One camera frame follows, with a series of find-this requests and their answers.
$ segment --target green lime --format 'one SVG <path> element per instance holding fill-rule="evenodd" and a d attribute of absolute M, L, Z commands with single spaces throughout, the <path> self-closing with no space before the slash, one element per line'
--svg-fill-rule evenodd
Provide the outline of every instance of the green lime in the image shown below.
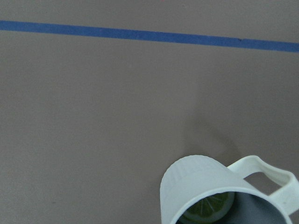
<path fill-rule="evenodd" d="M 179 218 L 182 224 L 211 224 L 223 218 L 231 208 L 234 192 L 205 197 L 188 208 Z"/>

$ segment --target cup rim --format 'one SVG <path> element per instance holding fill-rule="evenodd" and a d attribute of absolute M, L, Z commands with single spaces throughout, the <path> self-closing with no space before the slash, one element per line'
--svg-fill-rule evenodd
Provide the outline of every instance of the cup rim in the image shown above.
<path fill-rule="evenodd" d="M 284 217 L 286 224 L 292 224 L 292 221 L 290 219 L 290 217 L 287 215 L 287 213 L 284 211 L 283 208 L 281 208 L 275 201 L 273 201 L 268 195 L 260 192 L 259 190 L 253 190 L 253 189 L 248 189 L 248 188 L 242 188 L 242 187 L 223 187 L 223 188 L 215 188 L 215 189 L 211 189 L 208 190 L 202 194 L 199 194 L 198 196 L 190 199 L 188 202 L 186 202 L 177 212 L 176 214 L 173 216 L 170 224 L 176 224 L 176 222 L 178 221 L 178 219 L 182 216 L 182 214 L 193 204 L 195 204 L 196 202 L 198 202 L 199 200 L 214 195 L 214 194 L 219 194 L 219 193 L 224 193 L 224 192 L 240 192 L 240 193 L 247 193 L 247 194 L 251 194 L 254 196 L 257 196 L 259 198 L 262 198 L 266 201 L 268 201 L 269 203 L 271 203 L 280 213 L 281 215 Z"/>

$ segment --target blue tape line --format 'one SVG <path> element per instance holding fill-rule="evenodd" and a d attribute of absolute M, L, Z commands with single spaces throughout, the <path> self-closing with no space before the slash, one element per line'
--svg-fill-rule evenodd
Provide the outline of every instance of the blue tape line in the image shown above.
<path fill-rule="evenodd" d="M 238 39 L 207 35 L 164 33 L 130 29 L 83 27 L 34 22 L 0 21 L 0 30 L 299 52 L 299 43 Z"/>

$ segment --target white mug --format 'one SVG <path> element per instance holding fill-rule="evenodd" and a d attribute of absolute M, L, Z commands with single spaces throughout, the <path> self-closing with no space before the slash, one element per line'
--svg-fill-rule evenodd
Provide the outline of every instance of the white mug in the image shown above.
<path fill-rule="evenodd" d="M 256 172 L 263 172 L 281 188 L 270 195 L 262 193 L 244 180 Z M 191 155 L 173 163 L 162 178 L 162 224 L 176 224 L 190 206 L 223 192 L 235 192 L 235 205 L 219 223 L 292 224 L 289 215 L 299 209 L 299 182 L 293 173 L 254 155 L 228 167 L 207 156 Z"/>

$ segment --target plastic handle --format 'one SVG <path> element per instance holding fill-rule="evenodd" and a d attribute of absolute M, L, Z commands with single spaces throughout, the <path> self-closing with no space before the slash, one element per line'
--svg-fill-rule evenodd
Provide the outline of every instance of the plastic handle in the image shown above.
<path fill-rule="evenodd" d="M 299 209 L 299 182 L 293 173 L 273 167 L 256 155 L 246 156 L 228 166 L 228 169 L 242 178 L 253 173 L 263 172 L 270 180 L 281 186 L 269 197 L 279 204 L 288 215 Z"/>

